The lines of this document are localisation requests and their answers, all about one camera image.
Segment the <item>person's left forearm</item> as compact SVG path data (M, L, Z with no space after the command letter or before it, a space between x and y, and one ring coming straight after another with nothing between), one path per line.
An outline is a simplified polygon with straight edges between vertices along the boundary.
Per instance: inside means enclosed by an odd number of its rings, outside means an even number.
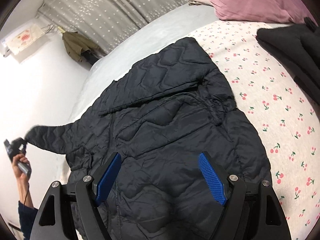
M33 224L38 212L38 209L34 207L33 201L29 192L29 183L27 180L18 180L18 215L21 226L21 232L24 239L29 239Z

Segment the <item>person's left hand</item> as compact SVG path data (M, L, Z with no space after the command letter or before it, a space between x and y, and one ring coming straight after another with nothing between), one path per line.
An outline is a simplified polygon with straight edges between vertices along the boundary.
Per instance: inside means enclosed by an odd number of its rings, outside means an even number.
M20 183L27 183L29 181L29 176L26 175L22 170L22 166L30 166L29 160L25 157L23 153L20 153L13 157L12 159L12 169L14 171L15 178Z

